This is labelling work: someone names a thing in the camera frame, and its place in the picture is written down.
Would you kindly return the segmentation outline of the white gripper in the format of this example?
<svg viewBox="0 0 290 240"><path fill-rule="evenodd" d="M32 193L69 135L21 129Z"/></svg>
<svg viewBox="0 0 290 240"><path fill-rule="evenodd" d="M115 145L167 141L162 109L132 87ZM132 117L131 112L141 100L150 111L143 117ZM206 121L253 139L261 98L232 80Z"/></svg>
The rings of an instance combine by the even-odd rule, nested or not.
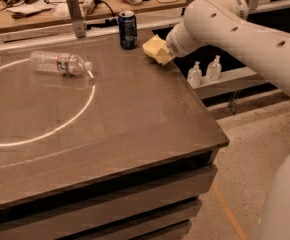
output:
<svg viewBox="0 0 290 240"><path fill-rule="evenodd" d="M175 56L179 58L185 57L203 47L204 43L194 40L187 32L184 23L180 22L168 33L166 45L168 48L162 47L154 55L154 59L158 64L166 65Z"/></svg>

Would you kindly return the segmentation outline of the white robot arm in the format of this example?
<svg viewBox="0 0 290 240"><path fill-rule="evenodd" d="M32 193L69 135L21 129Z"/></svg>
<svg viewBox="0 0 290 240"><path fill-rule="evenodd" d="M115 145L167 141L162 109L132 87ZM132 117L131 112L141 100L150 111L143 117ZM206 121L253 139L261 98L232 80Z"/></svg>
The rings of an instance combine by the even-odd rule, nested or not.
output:
<svg viewBox="0 0 290 240"><path fill-rule="evenodd" d="M245 0L194 0L167 35L176 57L212 45L248 66L290 97L290 33L247 21ZM269 187L257 240L290 240L290 154Z"/></svg>

